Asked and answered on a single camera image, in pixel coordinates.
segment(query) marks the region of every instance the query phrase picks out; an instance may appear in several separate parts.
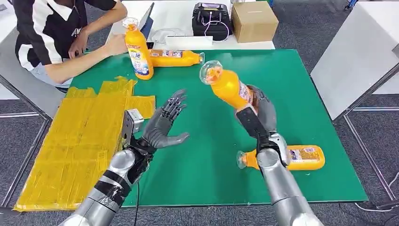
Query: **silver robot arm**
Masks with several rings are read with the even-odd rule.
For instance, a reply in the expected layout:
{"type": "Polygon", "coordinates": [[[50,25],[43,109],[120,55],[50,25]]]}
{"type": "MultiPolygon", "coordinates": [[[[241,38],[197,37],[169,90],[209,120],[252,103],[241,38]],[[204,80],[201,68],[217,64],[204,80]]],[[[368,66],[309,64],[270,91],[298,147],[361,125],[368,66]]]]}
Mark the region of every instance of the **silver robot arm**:
{"type": "Polygon", "coordinates": [[[314,215],[291,172],[281,163],[279,153],[264,148],[256,155],[271,204],[280,226],[322,226],[314,215]]]}
{"type": "Polygon", "coordinates": [[[286,166],[290,164],[287,144],[276,131],[276,111],[272,102],[254,86],[254,108],[249,105],[236,112],[240,123],[250,136],[256,138],[256,160],[269,190],[271,204],[280,226],[322,226],[314,215],[293,175],[286,166]]]}
{"type": "Polygon", "coordinates": [[[124,112],[122,137],[126,139],[124,149],[117,152],[108,169],[97,181],[94,188],[78,207],[60,226],[108,226],[122,206],[131,187],[148,169],[158,148],[177,145],[189,136],[183,133],[168,137],[174,120],[186,107],[185,90],[179,90],[159,109],[157,109],[144,128],[138,140],[132,134],[140,130],[143,123],[136,110],[124,112]]]}

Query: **orange bottle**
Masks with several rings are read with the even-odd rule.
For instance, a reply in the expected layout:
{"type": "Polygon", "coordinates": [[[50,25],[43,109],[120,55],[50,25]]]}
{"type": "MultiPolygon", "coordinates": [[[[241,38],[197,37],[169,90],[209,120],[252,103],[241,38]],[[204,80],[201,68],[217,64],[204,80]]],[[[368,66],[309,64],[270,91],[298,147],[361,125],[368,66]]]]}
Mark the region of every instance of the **orange bottle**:
{"type": "Polygon", "coordinates": [[[252,104],[252,91],[239,80],[235,72],[224,70],[217,60],[206,62],[200,70],[199,78],[211,86],[216,96],[237,110],[252,104]]]}
{"type": "Polygon", "coordinates": [[[201,64],[205,53],[194,53],[190,50],[150,50],[151,62],[154,67],[188,67],[201,64]]]}
{"type": "Polygon", "coordinates": [[[123,20],[127,27],[125,42],[128,47],[129,56],[137,78],[149,80],[154,75],[154,68],[150,60],[150,52],[147,48],[147,42],[144,35],[138,30],[138,21],[128,17],[123,20]]]}
{"type": "MultiPolygon", "coordinates": [[[[288,170],[318,170],[324,166],[326,159],[323,151],[316,145],[289,145],[291,163],[287,166],[288,170]]],[[[237,153],[237,164],[241,169],[252,167],[259,170],[256,161],[256,149],[251,152],[237,153]]]]}

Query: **man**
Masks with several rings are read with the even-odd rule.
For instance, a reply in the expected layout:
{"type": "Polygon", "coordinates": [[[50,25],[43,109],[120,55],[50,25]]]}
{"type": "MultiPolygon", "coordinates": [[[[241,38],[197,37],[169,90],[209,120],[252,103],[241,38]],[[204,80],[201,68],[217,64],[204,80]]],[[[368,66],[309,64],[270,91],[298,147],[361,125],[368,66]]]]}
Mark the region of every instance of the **man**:
{"type": "Polygon", "coordinates": [[[127,52],[124,35],[83,54],[88,36],[127,15],[119,0],[13,0],[19,31],[16,56],[36,78],[65,90],[73,77],[113,55],[127,52]],[[88,24],[85,2],[107,12],[88,24]]]}

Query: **cardboard box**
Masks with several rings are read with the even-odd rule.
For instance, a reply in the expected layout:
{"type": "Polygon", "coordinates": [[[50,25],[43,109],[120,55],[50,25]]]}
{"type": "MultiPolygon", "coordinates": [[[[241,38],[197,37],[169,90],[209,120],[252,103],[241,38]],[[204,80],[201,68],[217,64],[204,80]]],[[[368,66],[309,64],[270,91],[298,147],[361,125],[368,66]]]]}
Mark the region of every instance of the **cardboard box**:
{"type": "Polygon", "coordinates": [[[279,24],[266,1],[234,3],[231,19],[237,42],[271,41],[279,24]]]}

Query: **green tabletop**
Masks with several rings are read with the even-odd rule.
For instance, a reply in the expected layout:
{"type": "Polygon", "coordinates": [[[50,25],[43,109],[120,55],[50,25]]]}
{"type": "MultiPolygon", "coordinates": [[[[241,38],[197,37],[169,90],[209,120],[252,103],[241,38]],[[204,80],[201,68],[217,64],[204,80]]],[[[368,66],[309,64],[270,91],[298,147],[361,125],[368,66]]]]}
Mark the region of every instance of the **green tabletop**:
{"type": "MultiPolygon", "coordinates": [[[[310,202],[364,201],[365,191],[328,114],[295,50],[210,50],[242,82],[262,89],[276,106],[278,131],[289,145],[318,145],[326,164],[315,171],[294,171],[310,202]]],[[[140,180],[140,205],[232,205],[270,203],[260,171],[239,169],[237,151],[252,151],[255,139],[239,125],[233,109],[199,79],[200,66],[155,68],[138,81],[135,96],[155,95],[157,106],[176,90],[187,89],[188,107],[170,135],[189,132],[182,145],[160,149],[140,180]]],[[[117,76],[135,79],[128,55],[108,58],[76,77],[71,86],[93,87],[117,76]]],[[[134,188],[123,206],[136,204],[134,188]]]]}

